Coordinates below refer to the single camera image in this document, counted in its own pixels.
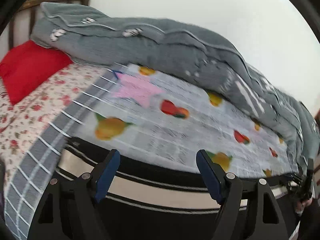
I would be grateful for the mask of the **person's right hand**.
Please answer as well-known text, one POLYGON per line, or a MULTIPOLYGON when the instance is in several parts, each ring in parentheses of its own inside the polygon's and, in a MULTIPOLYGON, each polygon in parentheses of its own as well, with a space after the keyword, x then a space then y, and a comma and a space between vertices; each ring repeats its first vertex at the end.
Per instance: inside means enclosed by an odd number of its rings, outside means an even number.
POLYGON ((301 216, 304 209, 312 204, 312 201, 313 201, 313 198, 304 200, 302 202, 298 200, 295 205, 295 213, 301 216))

